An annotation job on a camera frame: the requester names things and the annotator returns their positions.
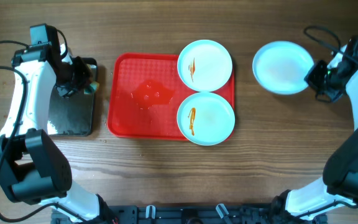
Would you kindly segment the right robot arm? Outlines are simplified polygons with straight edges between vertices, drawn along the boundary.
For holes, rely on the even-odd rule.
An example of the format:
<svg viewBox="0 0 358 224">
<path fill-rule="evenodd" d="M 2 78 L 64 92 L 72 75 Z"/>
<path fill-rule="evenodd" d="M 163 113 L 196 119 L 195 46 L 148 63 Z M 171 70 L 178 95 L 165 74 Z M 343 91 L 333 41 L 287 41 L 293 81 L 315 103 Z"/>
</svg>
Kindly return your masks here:
<svg viewBox="0 0 358 224">
<path fill-rule="evenodd" d="M 307 223 L 338 207 L 358 208 L 358 35 L 343 49 L 332 50 L 333 60 L 320 60 L 305 80 L 330 103 L 347 95 L 355 130 L 328 159 L 321 178 L 274 198 L 268 214 L 270 223 Z"/>
</svg>

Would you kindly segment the green scrubbing sponge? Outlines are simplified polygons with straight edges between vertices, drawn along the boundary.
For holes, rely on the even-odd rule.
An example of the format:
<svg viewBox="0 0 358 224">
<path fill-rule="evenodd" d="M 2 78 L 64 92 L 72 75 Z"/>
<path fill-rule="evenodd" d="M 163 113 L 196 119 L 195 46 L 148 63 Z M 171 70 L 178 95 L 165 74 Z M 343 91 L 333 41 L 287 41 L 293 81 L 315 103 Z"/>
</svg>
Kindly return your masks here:
<svg viewBox="0 0 358 224">
<path fill-rule="evenodd" d="M 99 83 L 97 82 L 98 67 L 96 65 L 91 65 L 91 64 L 87 64 L 87 66 L 90 69 L 92 76 L 91 76 L 91 83 L 84 89 L 84 94 L 93 95 L 99 89 Z"/>
</svg>

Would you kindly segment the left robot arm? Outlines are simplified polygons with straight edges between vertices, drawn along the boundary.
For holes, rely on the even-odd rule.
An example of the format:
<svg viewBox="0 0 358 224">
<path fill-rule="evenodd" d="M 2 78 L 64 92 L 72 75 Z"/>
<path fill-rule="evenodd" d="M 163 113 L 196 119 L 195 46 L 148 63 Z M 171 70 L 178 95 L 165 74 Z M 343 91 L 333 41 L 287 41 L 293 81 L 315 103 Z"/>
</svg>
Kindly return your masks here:
<svg viewBox="0 0 358 224">
<path fill-rule="evenodd" d="M 39 24 L 30 28 L 30 44 L 21 44 L 9 70 L 15 75 L 11 107 L 0 132 L 0 188 L 13 203 L 53 208 L 72 223 L 117 223 L 118 217 L 97 194 L 72 179 L 67 158 L 47 132 L 50 97 L 93 94 L 97 64 L 72 57 L 62 31 Z M 0 211 L 0 220 L 10 222 Z"/>
</svg>

